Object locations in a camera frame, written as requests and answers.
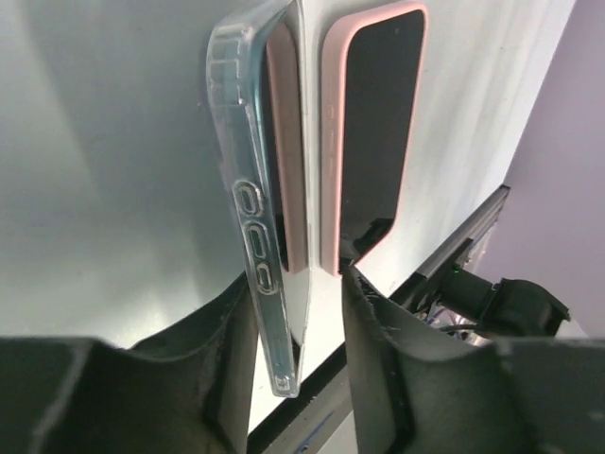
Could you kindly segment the clear magsafe phone case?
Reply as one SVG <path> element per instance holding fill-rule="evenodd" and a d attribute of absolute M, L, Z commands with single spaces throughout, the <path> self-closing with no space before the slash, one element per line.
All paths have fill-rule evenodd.
<path fill-rule="evenodd" d="M 263 2 L 267 1 L 248 3 L 215 26 L 205 56 L 205 77 L 220 145 L 219 165 L 244 248 L 270 386 L 277 396 L 292 398 L 299 394 L 302 382 L 310 293 L 298 42 L 303 18 L 298 3 L 290 1 L 293 6 L 290 21 L 299 61 L 306 239 L 306 266 L 298 273 L 290 273 L 285 271 L 278 254 L 268 188 L 268 160 L 257 121 L 259 102 L 254 99 L 257 78 L 251 73 L 253 42 L 268 15 Z"/>

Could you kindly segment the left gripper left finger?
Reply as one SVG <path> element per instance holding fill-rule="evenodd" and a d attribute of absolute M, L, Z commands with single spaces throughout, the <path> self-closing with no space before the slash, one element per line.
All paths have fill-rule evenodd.
<path fill-rule="evenodd" d="M 248 283 L 129 349 L 1 340 L 5 453 L 242 453 L 257 328 Z"/>

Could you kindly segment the pink phone case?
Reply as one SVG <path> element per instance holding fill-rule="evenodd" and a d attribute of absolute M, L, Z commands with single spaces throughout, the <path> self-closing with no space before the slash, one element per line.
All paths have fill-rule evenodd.
<path fill-rule="evenodd" d="M 420 59 L 415 101 L 418 92 L 419 77 L 422 69 L 428 11 L 418 2 L 397 1 L 380 7 L 361 10 L 337 19 L 327 31 L 320 61 L 320 100 L 321 100 L 321 177 L 320 177 L 320 263 L 322 268 L 332 275 L 339 275 L 349 264 L 339 265 L 340 245 L 340 205 L 342 189 L 342 151 L 344 140 L 344 102 L 349 45 L 355 33 L 362 27 L 387 19 L 391 14 L 405 14 L 420 9 L 425 14 L 425 32 Z M 410 121 L 407 142 L 413 125 L 415 101 Z M 374 249 L 385 236 L 373 247 Z"/>

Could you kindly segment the blue phone black screen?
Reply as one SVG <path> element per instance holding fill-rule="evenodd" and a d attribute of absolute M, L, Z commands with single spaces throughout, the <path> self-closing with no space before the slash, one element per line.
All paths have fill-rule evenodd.
<path fill-rule="evenodd" d="M 397 213 L 425 32 L 425 14 L 360 28 L 346 59 L 338 263 L 359 260 Z"/>

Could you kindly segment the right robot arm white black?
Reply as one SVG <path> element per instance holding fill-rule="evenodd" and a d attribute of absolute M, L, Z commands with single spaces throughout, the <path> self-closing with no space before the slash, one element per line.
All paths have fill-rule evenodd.
<path fill-rule="evenodd" d="M 464 319 L 443 327 L 444 333 L 467 331 L 487 339 L 553 337 L 571 320 L 569 308 L 533 282 L 503 278 L 492 283 L 460 268 L 445 275 L 436 297 Z"/>

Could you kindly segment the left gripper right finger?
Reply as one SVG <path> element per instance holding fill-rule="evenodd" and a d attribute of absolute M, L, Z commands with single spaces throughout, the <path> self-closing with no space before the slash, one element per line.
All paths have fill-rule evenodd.
<path fill-rule="evenodd" d="M 355 268 L 342 274 L 361 453 L 600 453 L 604 343 L 499 338 L 477 347 L 427 326 Z"/>

